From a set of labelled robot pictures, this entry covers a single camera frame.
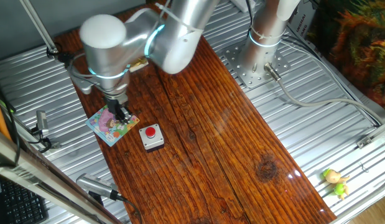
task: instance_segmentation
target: wood grain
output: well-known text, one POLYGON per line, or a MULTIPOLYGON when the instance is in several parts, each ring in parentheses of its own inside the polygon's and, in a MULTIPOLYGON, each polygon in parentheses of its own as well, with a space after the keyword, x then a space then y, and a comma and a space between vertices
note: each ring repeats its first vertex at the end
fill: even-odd
POLYGON ((360 213, 357 217, 352 219, 349 224, 367 224, 377 223, 385 224, 385 197, 374 205, 367 208, 360 213))
MULTIPOLYGON (((125 21, 135 11, 117 16, 125 21)), ((66 51, 82 49, 78 30, 55 40, 66 51)), ((76 66, 87 72, 85 61, 76 66)), ((98 90, 77 92, 88 117, 104 106, 98 90)), ((335 219, 204 38, 182 72, 168 75, 151 63, 131 75, 127 94, 140 123, 113 147, 97 140, 144 223, 335 219), (165 147, 146 153, 138 130, 156 123, 165 147)))

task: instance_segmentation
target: cardboard box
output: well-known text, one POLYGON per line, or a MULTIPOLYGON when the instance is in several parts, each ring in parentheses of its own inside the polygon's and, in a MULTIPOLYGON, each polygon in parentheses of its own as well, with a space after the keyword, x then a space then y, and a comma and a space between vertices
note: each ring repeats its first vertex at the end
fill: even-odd
POLYGON ((295 34, 305 38, 314 18, 317 4, 309 0, 301 0, 295 14, 289 21, 290 28, 295 34))

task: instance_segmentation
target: metal grating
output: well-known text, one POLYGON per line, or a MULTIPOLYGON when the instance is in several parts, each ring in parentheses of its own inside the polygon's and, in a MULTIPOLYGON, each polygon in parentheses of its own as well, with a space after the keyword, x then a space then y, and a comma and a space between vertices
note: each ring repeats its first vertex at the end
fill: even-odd
MULTIPOLYGON (((0 84, 17 109, 17 117, 29 128, 36 124, 36 110, 45 110, 50 134, 61 150, 44 155, 73 181, 88 173, 113 182, 92 130, 85 126, 86 114, 63 64, 49 59, 40 47, 0 62, 0 84)), ((46 201, 45 223, 85 223, 59 206, 46 201)), ((104 206, 118 219, 128 222, 122 202, 103 198, 104 206)))
MULTIPOLYGON (((223 49, 240 48, 246 40, 249 23, 248 14, 238 12, 230 1, 222 0, 203 36, 335 215, 353 217, 356 214, 351 212, 360 212, 368 203, 373 203, 368 201, 373 197, 370 194, 384 187, 385 138, 363 150, 358 149, 356 142, 375 127, 355 106, 332 103, 302 108, 289 103, 279 85, 272 80, 256 88, 247 88, 229 66, 223 49), (338 199, 333 186, 321 176, 329 167, 343 175, 351 175, 348 181, 351 193, 345 201, 338 199)), ((351 98, 348 88, 308 55, 282 44, 279 52, 291 66, 281 77, 291 95, 298 100, 351 98)))
MULTIPOLYGON (((257 3, 255 10, 261 6, 260 2, 257 3)), ((249 22, 248 14, 241 13, 228 0, 221 0, 210 18, 203 35, 226 66, 228 62, 222 56, 223 49, 241 45, 246 39, 249 22)), ((279 52, 291 65, 288 73, 281 74, 282 79, 298 100, 349 98, 347 87, 339 84, 337 78, 309 56, 283 45, 279 52)), ((337 216, 355 208, 353 211, 359 212, 381 197, 367 200, 385 183, 385 139, 364 150, 357 149, 355 144, 374 129, 366 115, 343 103, 300 108, 289 103, 276 83, 267 81, 249 89, 232 69, 228 69, 337 216), (352 176, 348 181, 351 194, 345 201, 338 200, 332 194, 332 187, 320 177, 328 167, 352 176)), ((1 61, 0 82, 18 109, 18 117, 27 126, 35 124, 36 110, 47 112, 49 137, 60 141, 62 149, 47 152, 46 156, 66 175, 75 180, 86 172, 113 182, 94 134, 84 125, 87 117, 66 71, 60 63, 46 57, 45 47, 1 61)), ((122 203, 108 199, 103 202, 116 217, 129 221, 122 203)), ((50 209, 47 223, 84 223, 50 202, 47 206, 50 209)))

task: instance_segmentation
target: robotic arm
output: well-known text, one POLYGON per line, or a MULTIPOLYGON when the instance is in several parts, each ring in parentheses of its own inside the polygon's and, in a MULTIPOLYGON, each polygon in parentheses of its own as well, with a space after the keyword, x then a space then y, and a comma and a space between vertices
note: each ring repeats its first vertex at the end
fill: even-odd
MULTIPOLYGON (((127 123, 131 118, 126 108, 130 63, 145 56, 169 74, 183 70, 191 61, 218 1, 173 0, 171 9, 157 4, 168 14, 164 24, 151 9, 137 11, 125 23, 109 15, 89 18, 80 28, 80 39, 92 75, 78 73, 71 64, 68 71, 72 80, 84 94, 89 94, 91 87, 96 85, 104 93, 109 111, 122 123, 127 123)), ((298 3, 299 0, 267 2, 261 16, 256 16, 252 25, 254 32, 250 31, 251 38, 241 52, 247 61, 244 66, 257 67, 259 64, 264 72, 264 64, 274 57, 274 54, 264 52, 268 52, 268 46, 276 51, 287 20, 298 3)))

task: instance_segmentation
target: black keyboard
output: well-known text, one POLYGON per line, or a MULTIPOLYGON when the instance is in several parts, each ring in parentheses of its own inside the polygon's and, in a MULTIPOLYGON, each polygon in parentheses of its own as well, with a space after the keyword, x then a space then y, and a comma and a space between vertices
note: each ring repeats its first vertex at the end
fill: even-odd
POLYGON ((8 224, 36 224, 48 218, 44 198, 0 176, 8 224))

